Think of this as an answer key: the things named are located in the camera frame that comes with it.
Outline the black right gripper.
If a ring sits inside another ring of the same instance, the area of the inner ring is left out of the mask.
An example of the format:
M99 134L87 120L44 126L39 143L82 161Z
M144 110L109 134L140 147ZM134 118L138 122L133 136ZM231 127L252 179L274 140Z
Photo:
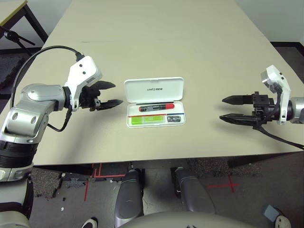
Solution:
M279 104L275 104L273 98L269 98L268 95L260 95L258 92L252 95L231 95L222 99L222 102L230 105L253 104L253 116L225 114L219 117L230 124L253 126L255 130L259 130L263 124L279 119Z

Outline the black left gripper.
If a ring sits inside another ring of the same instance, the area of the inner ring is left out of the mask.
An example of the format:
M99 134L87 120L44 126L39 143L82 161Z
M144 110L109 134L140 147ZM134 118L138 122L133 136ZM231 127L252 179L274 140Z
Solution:
M98 81L92 86L84 86L80 94L80 107L88 108L90 111L107 110L120 105L123 100L108 100L107 102L100 102L98 96L101 94L99 90L107 90L116 87L115 84L107 81Z

